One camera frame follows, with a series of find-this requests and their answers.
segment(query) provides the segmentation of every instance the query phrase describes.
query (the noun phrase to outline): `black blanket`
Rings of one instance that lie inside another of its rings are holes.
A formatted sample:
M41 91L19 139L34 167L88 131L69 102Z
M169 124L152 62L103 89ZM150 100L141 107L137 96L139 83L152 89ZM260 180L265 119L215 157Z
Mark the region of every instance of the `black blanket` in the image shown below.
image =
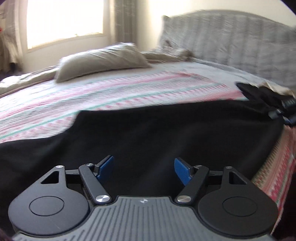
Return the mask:
M106 190L117 195L176 196L175 157L211 170L234 166L251 179L279 138L283 122L251 101L213 101L118 111L82 111L65 132L0 144L0 227L9 234L10 202L56 165L77 169L115 157Z

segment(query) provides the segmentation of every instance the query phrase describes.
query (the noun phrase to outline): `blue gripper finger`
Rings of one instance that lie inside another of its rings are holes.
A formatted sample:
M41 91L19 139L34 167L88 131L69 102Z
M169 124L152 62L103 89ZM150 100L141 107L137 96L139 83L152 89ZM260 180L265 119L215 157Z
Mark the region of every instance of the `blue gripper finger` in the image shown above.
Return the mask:
M175 173L178 175L181 182L186 186L192 178L193 167L188 165L181 158L175 158L174 167Z
M98 168L96 178L100 183L104 183L113 171L114 157L107 156L102 161L100 161L97 165L95 165L95 169L96 168Z

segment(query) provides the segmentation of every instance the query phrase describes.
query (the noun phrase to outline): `beige pillow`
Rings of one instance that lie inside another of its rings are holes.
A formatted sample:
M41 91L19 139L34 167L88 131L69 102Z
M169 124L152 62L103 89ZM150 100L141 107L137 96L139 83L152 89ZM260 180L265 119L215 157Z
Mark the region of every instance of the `beige pillow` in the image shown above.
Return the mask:
M64 57L55 75L56 82L64 82L85 74L112 69L149 68L147 60L133 43L118 43Z

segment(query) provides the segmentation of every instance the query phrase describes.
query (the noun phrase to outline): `logo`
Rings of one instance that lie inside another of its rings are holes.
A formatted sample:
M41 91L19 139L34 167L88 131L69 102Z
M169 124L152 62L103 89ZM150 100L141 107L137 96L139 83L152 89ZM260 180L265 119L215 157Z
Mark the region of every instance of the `logo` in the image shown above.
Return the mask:
M149 201L147 199L143 198L140 200L140 202L145 204L145 203L148 203Z

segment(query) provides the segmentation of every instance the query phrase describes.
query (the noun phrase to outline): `silver screw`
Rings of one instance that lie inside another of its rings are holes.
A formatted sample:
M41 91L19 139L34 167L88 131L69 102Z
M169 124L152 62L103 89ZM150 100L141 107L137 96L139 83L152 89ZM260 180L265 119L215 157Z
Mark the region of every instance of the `silver screw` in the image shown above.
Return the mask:
M108 195L99 195L96 197L96 201L100 203L108 202L110 199L111 198Z
M191 197L186 196L186 195L181 195L181 196L177 197L177 201L180 203L188 203L191 201Z

